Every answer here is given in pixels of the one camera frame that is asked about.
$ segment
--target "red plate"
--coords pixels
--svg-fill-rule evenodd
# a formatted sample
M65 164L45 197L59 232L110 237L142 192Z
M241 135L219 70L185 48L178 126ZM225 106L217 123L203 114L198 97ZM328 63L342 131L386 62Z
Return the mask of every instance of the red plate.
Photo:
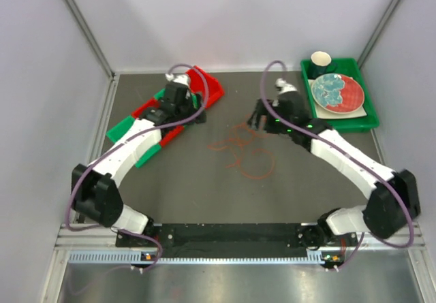
M354 79L341 74L326 74L317 78L311 87L314 100L324 109L348 114L359 109L365 95Z

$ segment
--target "black cup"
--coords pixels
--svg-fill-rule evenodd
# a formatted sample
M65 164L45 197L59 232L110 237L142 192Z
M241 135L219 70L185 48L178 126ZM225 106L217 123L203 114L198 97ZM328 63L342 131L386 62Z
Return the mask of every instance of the black cup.
M307 70L307 77L315 80L324 74L334 72L338 67L337 63L332 63L332 58L326 52L317 51L311 55L311 63Z

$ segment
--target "gray wall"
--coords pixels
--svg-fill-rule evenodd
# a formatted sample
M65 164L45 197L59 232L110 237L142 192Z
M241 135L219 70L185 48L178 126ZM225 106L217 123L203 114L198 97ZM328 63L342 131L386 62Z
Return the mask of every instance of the gray wall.
M299 68L314 50L358 58L390 0L76 0L116 71Z
M436 0L404 0L363 72L381 125L376 130L390 165L418 178L420 224L436 261Z
M0 0L0 301L37 302L108 79L62 0Z

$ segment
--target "dark gray table surface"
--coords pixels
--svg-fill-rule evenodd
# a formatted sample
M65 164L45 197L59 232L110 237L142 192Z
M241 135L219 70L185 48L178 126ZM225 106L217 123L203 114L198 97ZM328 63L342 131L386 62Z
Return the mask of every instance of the dark gray table surface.
M260 73L256 72L213 75L225 95L208 110L207 123L189 127L144 166L130 170L120 188L126 204L162 223L293 223L315 221L333 208L365 203L348 179L287 137L255 138L243 147L243 155L229 142L222 144L227 146L223 150L211 150L211 144L228 139L233 126L251 114L259 97L260 81ZM273 84L277 77L278 73L269 75L270 98L275 95ZM299 72L288 73L287 80L305 95ZM122 75L108 128L131 114L165 83L162 74ZM251 137L244 129L239 129L238 134L245 140ZM343 136L377 159L370 133ZM111 146L106 139L104 150ZM232 150L242 157L240 168L226 167L235 162ZM272 159L275 166L270 176L244 176L264 175Z

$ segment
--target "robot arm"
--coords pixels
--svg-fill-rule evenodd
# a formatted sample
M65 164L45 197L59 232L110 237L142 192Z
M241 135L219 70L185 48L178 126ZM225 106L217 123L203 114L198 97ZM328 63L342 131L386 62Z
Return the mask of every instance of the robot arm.
M132 136L156 126L181 121L200 107L201 95L191 93L187 75L167 79L170 82L166 85L164 97L159 100L159 107L147 108L113 148L123 145L100 161L87 175L73 201L72 208L75 211L104 227L125 229L135 234L147 235L153 228L152 218L123 203L119 186L143 154L158 144L171 128L154 129L131 139ZM195 120L196 123L205 121L204 112ZM87 167L79 164L74 168L72 187Z
M310 118L304 107L303 98L291 84L278 79L276 88L278 90L277 98L268 100L268 102L279 116L336 144L347 155L343 155L321 140L288 129L268 113L262 100L258 100L255 111L247 124L254 129L258 129L261 117L266 116L264 124L266 132L288 134L296 144L303 146L316 157L327 161L350 179L368 199L366 206L339 208L321 216L317 222L320 241L315 246L326 244L333 236L352 232L371 232L377 237L389 238L406 224L403 211L388 189L376 177L349 160L348 157L354 157L368 168L371 168L394 187L413 219L420 214L416 180L411 172L403 170L398 173L381 165L344 140L326 121Z

